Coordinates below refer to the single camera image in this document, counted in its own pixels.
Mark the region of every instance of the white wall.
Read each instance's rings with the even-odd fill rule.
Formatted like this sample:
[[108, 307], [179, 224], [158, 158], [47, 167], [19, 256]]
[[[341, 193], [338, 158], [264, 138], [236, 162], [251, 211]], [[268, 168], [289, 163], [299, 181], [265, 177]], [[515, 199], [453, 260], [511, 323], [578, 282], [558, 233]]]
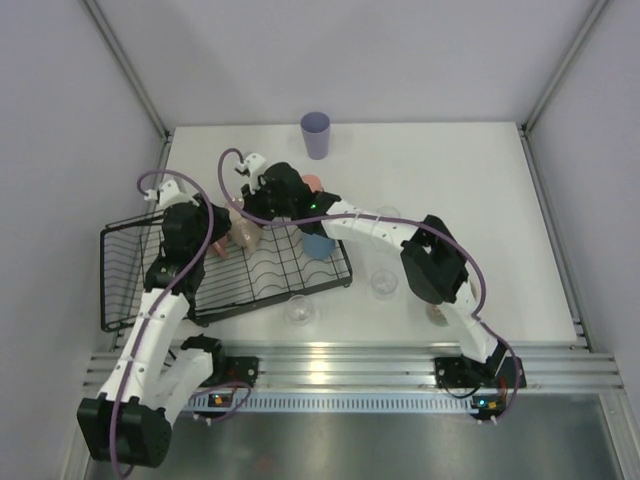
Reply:
[[593, 321], [640, 419], [640, 2], [612, 2], [534, 132]]
[[170, 126], [523, 122], [592, 0], [100, 0]]
[[0, 15], [0, 478], [54, 479], [99, 329], [98, 234], [159, 138], [74, 0]]

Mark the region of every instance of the blue cup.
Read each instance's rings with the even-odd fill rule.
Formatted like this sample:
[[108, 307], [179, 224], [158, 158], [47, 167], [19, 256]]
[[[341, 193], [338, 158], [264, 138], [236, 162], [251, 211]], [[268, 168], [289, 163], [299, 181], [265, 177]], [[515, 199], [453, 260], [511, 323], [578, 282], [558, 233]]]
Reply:
[[336, 241], [320, 235], [302, 234], [302, 249], [314, 260], [326, 260], [336, 248]]

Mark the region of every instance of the white table surface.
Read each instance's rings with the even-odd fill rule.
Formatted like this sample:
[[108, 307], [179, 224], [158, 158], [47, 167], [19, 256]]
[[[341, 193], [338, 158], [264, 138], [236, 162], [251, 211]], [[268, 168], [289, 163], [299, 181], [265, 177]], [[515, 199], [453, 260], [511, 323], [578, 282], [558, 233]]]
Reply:
[[[488, 283], [482, 317], [517, 343], [571, 343], [576, 334], [547, 237], [520, 138], [513, 123], [343, 124], [331, 127], [331, 152], [306, 156], [297, 125], [181, 127], [167, 168], [199, 182], [223, 204], [216, 174], [231, 146], [257, 152], [271, 163], [289, 162], [318, 175], [325, 190], [375, 211], [397, 208], [403, 217], [441, 217], [483, 269]], [[225, 165], [232, 194], [246, 181]], [[223, 340], [282, 344], [363, 342], [414, 345], [454, 341], [433, 325], [425, 304], [404, 279], [399, 257], [346, 243], [354, 270], [350, 288], [311, 296], [318, 311], [304, 327], [284, 319], [283, 305], [215, 323], [207, 335]], [[396, 296], [375, 300], [369, 277], [381, 265], [400, 278]], [[201, 329], [185, 321], [178, 338]]]

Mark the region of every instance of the gray floor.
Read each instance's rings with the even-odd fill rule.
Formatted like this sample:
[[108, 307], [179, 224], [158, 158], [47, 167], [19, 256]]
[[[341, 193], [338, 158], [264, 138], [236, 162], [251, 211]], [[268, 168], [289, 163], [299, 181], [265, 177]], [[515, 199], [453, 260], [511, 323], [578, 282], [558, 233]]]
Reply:
[[[85, 480], [114, 478], [94, 464]], [[622, 478], [597, 398], [518, 398], [497, 427], [416, 414], [240, 414], [176, 424], [157, 470], [132, 479]]]

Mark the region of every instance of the dish rack wire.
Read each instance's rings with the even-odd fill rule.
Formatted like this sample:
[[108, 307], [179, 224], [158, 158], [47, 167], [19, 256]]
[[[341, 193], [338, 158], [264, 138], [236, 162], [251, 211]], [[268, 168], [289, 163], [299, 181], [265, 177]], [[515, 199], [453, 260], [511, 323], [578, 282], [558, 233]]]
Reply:
[[[162, 212], [107, 225], [100, 233], [101, 328], [116, 332], [131, 327], [140, 308], [146, 268], [162, 241]], [[205, 277], [196, 294], [200, 324], [311, 295], [348, 287], [353, 270], [340, 241], [326, 260], [308, 257], [297, 227], [265, 227], [255, 252], [229, 242], [229, 258], [207, 251]]]

